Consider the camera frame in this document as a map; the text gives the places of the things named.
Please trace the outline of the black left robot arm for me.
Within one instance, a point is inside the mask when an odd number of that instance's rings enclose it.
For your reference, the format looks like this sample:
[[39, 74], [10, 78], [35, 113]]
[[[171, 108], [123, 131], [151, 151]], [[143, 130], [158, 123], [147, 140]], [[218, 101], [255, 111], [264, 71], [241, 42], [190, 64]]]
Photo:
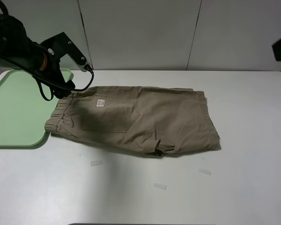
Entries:
[[18, 19], [0, 14], [0, 67], [27, 72], [40, 90], [42, 85], [49, 87], [51, 97], [67, 97], [75, 89], [72, 81], [65, 81], [59, 65], [69, 53], [69, 41], [62, 32], [40, 44], [33, 42]]

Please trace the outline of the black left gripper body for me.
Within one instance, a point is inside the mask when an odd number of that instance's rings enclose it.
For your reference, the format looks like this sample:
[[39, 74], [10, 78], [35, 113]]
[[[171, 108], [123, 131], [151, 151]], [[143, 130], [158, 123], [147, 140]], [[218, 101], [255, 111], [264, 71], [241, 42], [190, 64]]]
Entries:
[[64, 33], [59, 33], [40, 44], [37, 44], [44, 53], [44, 65], [41, 66], [40, 78], [36, 78], [41, 96], [46, 98], [42, 84], [49, 87], [50, 98], [64, 98], [71, 94], [75, 85], [72, 81], [65, 81], [60, 70], [60, 59], [67, 54], [66, 45], [70, 38]]

